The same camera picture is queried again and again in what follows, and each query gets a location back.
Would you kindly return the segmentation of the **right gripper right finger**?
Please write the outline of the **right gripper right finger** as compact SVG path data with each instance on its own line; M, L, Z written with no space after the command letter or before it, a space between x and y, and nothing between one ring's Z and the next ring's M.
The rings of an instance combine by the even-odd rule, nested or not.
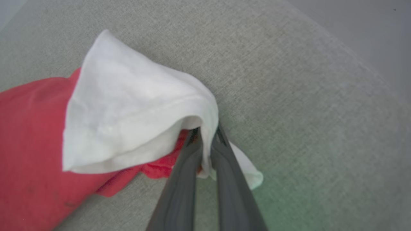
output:
M212 140L210 160L217 177L220 231L267 231L221 123Z

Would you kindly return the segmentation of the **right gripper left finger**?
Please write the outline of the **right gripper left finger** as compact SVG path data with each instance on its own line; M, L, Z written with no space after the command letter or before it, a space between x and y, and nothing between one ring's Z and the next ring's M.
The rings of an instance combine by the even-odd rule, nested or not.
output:
M190 130L146 227L147 231L192 231L197 171L203 157L201 128Z

